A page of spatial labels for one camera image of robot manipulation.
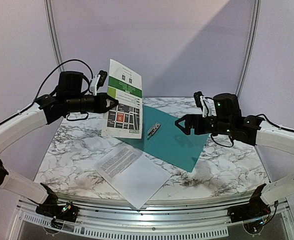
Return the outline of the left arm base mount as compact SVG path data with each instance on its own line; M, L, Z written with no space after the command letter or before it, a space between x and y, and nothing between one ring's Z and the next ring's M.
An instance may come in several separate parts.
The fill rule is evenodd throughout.
M46 217L74 223L78 217L79 207L72 202L59 205L57 200L46 200L36 207L35 212Z

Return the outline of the teal file folder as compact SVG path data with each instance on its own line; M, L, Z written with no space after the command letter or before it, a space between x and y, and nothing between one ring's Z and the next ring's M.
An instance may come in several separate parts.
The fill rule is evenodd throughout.
M145 105L143 106L142 138L119 138L119 140L164 162L192 172L209 135L185 135L175 126L177 119L177 117ZM160 123L161 126L147 140L147 132L155 123Z

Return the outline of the green map flyer sheet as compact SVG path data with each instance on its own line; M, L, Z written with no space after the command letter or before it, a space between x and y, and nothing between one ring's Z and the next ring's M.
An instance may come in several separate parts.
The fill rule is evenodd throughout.
M111 59L107 93L118 105L103 115L103 137L142 138L142 77Z

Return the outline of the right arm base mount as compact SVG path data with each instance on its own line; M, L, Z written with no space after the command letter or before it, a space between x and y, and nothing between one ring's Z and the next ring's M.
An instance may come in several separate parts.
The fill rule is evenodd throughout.
M275 209L273 215L271 215L272 211L269 204L265 204L259 197L251 198L246 204L241 204L228 208L227 215L230 217L232 223L246 221L249 219L259 218L267 215L266 219L262 219L259 222L259 225L262 226L266 225L274 218L278 205L279 201L277 200L274 202Z

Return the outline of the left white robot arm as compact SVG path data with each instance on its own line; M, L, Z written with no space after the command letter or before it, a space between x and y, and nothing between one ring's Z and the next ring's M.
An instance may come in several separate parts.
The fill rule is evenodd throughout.
M49 125L71 113L104 114L118 105L118 100L105 92L98 92L107 79L108 73L101 70L88 79L77 71L63 71L58 85L50 94L37 97L30 106L9 117L0 125L0 154L25 135ZM61 206L56 194L47 186L6 169L0 159L0 189L23 196L50 216L57 217Z

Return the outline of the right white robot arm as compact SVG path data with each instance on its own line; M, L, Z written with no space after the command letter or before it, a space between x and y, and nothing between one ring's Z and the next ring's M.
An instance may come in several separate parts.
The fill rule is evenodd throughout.
M184 134L224 135L231 142L270 149L282 161L285 157L294 159L294 129L271 122L263 113L243 116L238 97L232 93L221 93L212 98L214 113L202 92L194 93L194 99L201 114L186 114L175 121L175 126ZM256 218L278 200L293 195L294 167L277 181L258 186L246 204L245 214Z

